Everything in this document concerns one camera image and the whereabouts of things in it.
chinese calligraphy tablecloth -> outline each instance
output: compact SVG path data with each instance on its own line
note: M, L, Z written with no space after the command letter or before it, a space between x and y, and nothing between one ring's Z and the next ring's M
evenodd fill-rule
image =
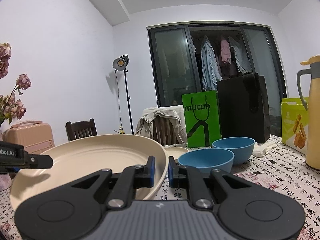
M295 199L304 207L306 214L306 222L298 240L320 239L320 172L308 167L305 155L282 144L281 138L271 135L269 141L276 142L277 147L262 158L251 156L243 165L233 167L231 173ZM184 189L169 188L166 177L155 200L186 197Z
M10 189L0 192L0 231L7 240L22 240L13 219Z

wooden chair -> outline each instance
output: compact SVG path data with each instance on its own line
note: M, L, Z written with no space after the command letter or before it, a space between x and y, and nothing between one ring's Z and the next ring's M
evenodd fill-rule
M168 118L156 116L153 120L153 139L161 145L179 143L172 123Z
M97 135L96 126L92 118L89 122L67 122L66 131L69 141Z

flower vase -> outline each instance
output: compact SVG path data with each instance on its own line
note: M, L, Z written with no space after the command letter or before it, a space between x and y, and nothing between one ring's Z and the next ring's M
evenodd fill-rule
M2 131L0 130L0 141L2 141ZM4 191L11 186L11 178L9 174L0 174L0 191Z

white glove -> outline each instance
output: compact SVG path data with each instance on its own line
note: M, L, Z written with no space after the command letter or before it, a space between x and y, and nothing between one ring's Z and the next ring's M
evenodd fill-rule
M252 155L256 157L262 157L266 154L267 151L276 148L277 144L275 142L268 142L262 145L258 145L258 143L254 144Z

lamp head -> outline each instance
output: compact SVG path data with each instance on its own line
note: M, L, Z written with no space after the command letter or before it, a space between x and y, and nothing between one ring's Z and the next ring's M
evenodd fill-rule
M129 63L129 56L128 55L122 55L119 58L116 58L113 63L112 63L112 67L116 70L116 71L123 71L125 70L126 66Z

